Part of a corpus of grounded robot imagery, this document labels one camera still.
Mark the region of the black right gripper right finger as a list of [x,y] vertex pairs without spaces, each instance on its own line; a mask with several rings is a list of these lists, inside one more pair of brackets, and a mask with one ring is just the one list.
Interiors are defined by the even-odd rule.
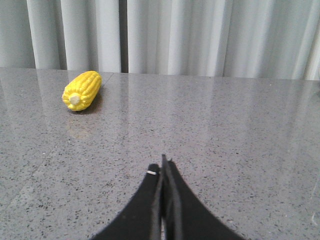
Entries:
[[167,240],[242,240],[194,195],[176,164],[162,155],[162,218]]

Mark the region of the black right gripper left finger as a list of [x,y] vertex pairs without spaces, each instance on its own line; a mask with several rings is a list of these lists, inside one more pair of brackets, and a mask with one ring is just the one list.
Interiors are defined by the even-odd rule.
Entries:
[[148,166],[138,190],[125,208],[94,240],[160,240],[162,177],[160,167]]

